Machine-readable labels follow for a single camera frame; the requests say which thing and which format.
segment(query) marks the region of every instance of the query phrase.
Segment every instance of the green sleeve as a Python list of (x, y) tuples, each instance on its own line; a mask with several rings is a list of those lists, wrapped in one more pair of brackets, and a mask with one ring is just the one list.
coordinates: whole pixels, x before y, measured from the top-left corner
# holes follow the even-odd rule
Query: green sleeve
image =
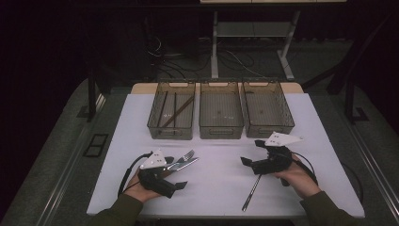
[(353, 226), (358, 221), (339, 209), (326, 192), (321, 191), (300, 202), (311, 226)]
[(143, 203), (125, 194), (121, 194), (111, 208), (94, 216), (88, 226), (132, 226), (135, 225)]

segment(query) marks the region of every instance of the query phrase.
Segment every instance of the metal frame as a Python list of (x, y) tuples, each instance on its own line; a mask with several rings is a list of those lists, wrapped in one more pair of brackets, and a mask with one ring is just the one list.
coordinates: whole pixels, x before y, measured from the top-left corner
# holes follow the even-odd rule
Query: metal frame
[[(287, 53), (288, 49), (290, 48), (291, 41), (293, 39), (295, 29), (296, 29), (296, 24), (298, 22), (300, 15), (300, 11), (297, 10), (294, 13), (293, 19), (290, 23), (257, 23), (257, 31), (261, 30), (261, 26), (264, 26), (265, 32), (245, 32), (244, 30), (241, 31), (239, 35), (239, 31), (237, 32), (237, 29), (234, 29), (234, 31), (229, 30), (229, 28), (226, 26), (229, 26), (230, 24), (234, 24), (237, 26), (245, 26), (245, 25), (252, 25), (254, 27), (254, 23), (219, 23), (217, 20), (217, 11), (214, 12), (214, 33), (212, 36), (212, 57), (211, 57), (211, 74), (213, 78), (218, 78), (218, 67), (217, 67), (217, 37), (285, 37), (285, 42), (284, 45), (282, 46), (281, 50), (277, 51), (278, 57), (279, 57), (279, 62), (281, 63), (281, 67), (284, 70), (284, 74), (287, 78), (287, 80), (292, 81), (294, 80), (294, 75), (293, 72), (291, 71), (291, 67), (289, 65), (289, 62), (287, 60)], [(281, 35), (281, 28), (277, 29), (277, 26), (285, 26), (287, 25), (287, 31), (285, 35)]]

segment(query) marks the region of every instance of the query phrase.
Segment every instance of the white tabletop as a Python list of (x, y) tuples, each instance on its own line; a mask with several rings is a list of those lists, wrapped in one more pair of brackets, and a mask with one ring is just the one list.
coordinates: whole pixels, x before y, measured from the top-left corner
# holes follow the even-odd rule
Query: white tabletop
[[(167, 180), (188, 181), (171, 199), (147, 202), (142, 218), (295, 218), (305, 215), (294, 190), (284, 187), (272, 175), (264, 175), (246, 212), (241, 210), (257, 179), (240, 157), (261, 160), (266, 150), (257, 148), (254, 138), (200, 139), (198, 122), (199, 96), (196, 96), (192, 140), (152, 139), (147, 120), (153, 94), (130, 94), (122, 109), (102, 171), (91, 198), (88, 214), (109, 208), (117, 199), (120, 181), (132, 162), (144, 153), (161, 149), (175, 159), (190, 150), (199, 161), (182, 169)], [(338, 207), (350, 215), (363, 218), (364, 210), (335, 154), (326, 131), (308, 94), (285, 94), (295, 121), (291, 135), (304, 141), (288, 145), (293, 152), (305, 155), (312, 163), (319, 185)]]

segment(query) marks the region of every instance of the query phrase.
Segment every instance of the hand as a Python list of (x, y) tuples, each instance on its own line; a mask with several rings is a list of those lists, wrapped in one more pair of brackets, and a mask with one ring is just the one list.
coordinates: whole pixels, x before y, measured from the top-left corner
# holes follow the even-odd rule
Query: hand
[(128, 196), (131, 196), (141, 202), (146, 202), (148, 200), (151, 200), (153, 198), (157, 198), (160, 197), (161, 195), (156, 193), (155, 191), (152, 190), (147, 190), (146, 188), (144, 188), (144, 186), (141, 185), (141, 183), (138, 180), (138, 172), (140, 171), (140, 169), (136, 170), (135, 175), (132, 177), (132, 179), (129, 181), (127, 187), (129, 187), (128, 189), (126, 189), (123, 194), (126, 194)]
[[(300, 161), (295, 154), (293, 154), (293, 159)], [(273, 174), (290, 183), (296, 194), (302, 199), (308, 198), (321, 191), (320, 187), (311, 179), (305, 170), (299, 167), (295, 162), (291, 163), (288, 169)]]

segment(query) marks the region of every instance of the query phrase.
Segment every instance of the transparent storage tray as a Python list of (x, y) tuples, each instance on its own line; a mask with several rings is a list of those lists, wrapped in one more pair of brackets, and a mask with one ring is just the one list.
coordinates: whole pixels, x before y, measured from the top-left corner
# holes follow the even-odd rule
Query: transparent storage tray
[(154, 139), (192, 139), (195, 80), (159, 81), (147, 126)]
[(247, 137), (291, 133), (294, 119), (276, 78), (245, 78), (240, 95)]
[(243, 127), (238, 80), (222, 78), (201, 80), (200, 138), (239, 139)]

